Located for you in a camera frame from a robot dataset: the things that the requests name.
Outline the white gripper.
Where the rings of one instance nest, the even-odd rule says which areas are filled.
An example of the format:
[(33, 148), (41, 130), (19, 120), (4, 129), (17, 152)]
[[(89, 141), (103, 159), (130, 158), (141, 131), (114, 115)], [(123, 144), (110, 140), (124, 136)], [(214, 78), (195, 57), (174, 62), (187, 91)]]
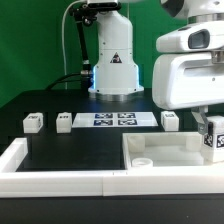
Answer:
[(161, 55), (154, 64), (152, 98), (165, 110), (192, 108), (198, 133), (206, 135), (207, 106), (224, 103), (224, 64), (213, 64), (210, 53)]

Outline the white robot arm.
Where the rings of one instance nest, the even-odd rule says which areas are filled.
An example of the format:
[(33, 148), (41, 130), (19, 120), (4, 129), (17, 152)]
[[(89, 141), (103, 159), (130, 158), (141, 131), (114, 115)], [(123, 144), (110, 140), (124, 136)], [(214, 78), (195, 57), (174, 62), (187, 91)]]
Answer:
[[(99, 59), (93, 67), (90, 96), (124, 99), (140, 93), (139, 68), (133, 60), (133, 27), (119, 13), (124, 2), (140, 0), (83, 0), (81, 21), (98, 22)], [(173, 18), (187, 24), (156, 40), (152, 98), (165, 110), (189, 108), (202, 135), (213, 134), (217, 123), (208, 107), (224, 103), (224, 0), (159, 0)]]

